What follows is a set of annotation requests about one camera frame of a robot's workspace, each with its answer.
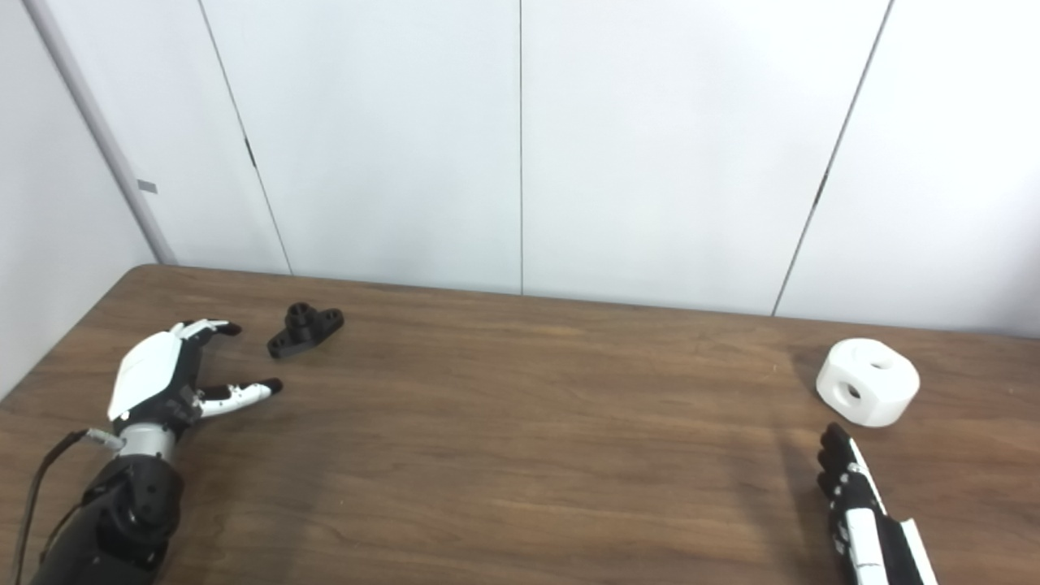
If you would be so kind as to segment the white and black right hand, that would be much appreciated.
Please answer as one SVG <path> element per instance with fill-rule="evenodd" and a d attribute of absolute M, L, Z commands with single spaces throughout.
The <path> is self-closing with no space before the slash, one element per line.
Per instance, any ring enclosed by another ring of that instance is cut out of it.
<path fill-rule="evenodd" d="M 888 514 L 854 438 L 832 422 L 820 438 L 817 484 L 847 584 L 936 584 L 920 530 Z"/>

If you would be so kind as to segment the white and black left hand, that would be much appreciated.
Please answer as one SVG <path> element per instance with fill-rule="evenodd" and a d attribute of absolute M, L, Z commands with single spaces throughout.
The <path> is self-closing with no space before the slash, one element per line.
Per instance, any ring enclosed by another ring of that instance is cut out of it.
<path fill-rule="evenodd" d="M 238 336 L 229 321 L 178 322 L 146 337 L 119 364 L 107 409 L 114 433 L 152 425 L 181 434 L 204 418 L 231 414 L 282 392 L 278 378 L 201 388 L 197 384 L 203 349 L 215 336 Z"/>

